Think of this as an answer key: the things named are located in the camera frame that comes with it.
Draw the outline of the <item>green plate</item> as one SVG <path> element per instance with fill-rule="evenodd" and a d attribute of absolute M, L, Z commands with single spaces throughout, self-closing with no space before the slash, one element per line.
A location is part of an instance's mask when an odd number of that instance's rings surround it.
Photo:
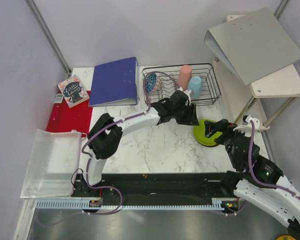
<path fill-rule="evenodd" d="M 206 118 L 201 119 L 199 121 L 199 126 L 193 127 L 193 136 L 194 136 L 195 140 L 201 145 L 213 145 L 216 143 L 215 139 L 220 137 L 222 135 L 222 133 L 217 132 L 210 138 L 205 137 L 205 120 L 210 120 L 210 121 L 214 122 L 214 120 L 211 120 L 211 119 L 206 119 Z"/>

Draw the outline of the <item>light blue cup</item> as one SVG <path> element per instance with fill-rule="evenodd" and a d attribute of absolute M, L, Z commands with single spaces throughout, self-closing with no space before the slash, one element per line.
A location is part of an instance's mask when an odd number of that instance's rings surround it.
<path fill-rule="evenodd" d="M 203 81 L 199 76 L 193 76 L 188 82 L 187 90 L 191 91 L 192 97 L 197 99 L 200 97 L 203 87 Z"/>

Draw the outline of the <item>blue patterned bowl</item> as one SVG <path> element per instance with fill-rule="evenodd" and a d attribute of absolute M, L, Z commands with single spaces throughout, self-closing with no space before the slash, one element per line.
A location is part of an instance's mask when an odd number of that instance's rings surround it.
<path fill-rule="evenodd" d="M 150 73 L 146 78 L 146 91 L 148 93 L 156 90 L 157 88 L 157 74 L 156 73 Z"/>

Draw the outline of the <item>black plate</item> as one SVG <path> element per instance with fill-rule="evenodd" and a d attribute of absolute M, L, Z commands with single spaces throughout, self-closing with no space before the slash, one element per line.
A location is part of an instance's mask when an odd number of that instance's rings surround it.
<path fill-rule="evenodd" d="M 203 144 L 203 146 L 208 147 L 208 148 L 214 148 L 214 147 L 217 147 L 219 145 L 222 146 L 222 144 L 218 144 L 218 143 L 215 143 L 215 144 Z"/>

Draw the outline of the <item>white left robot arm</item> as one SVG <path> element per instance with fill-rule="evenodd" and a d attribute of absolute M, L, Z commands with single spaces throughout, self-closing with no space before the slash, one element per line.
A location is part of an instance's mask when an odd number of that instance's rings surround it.
<path fill-rule="evenodd" d="M 89 156 L 82 191 L 89 197 L 99 193 L 104 165 L 116 153 L 122 137 L 170 120 L 175 120 L 178 125 L 199 126 L 192 95 L 191 90 L 179 88 L 170 97 L 150 103 L 146 110 L 134 115 L 112 117 L 109 113 L 102 114 L 88 133 L 87 142 L 81 149 L 83 154 Z"/>

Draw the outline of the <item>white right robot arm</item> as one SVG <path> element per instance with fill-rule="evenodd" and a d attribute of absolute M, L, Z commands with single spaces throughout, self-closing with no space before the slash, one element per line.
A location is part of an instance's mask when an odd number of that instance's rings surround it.
<path fill-rule="evenodd" d="M 274 162 L 260 155 L 260 147 L 254 143 L 259 125 L 259 119 L 251 116 L 242 125 L 226 119 L 204 121 L 205 137 L 224 146 L 235 169 L 223 175 L 219 191 L 265 211 L 300 240 L 300 192 Z"/>

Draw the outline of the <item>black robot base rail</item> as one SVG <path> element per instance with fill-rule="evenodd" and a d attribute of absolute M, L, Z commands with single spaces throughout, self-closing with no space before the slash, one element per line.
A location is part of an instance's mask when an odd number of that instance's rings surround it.
<path fill-rule="evenodd" d="M 221 207 L 232 211 L 243 205 L 230 189 L 239 173 L 105 173 L 90 188 L 82 174 L 74 182 L 73 197 L 101 198 L 103 206 L 190 207 L 211 205 L 221 200 Z"/>

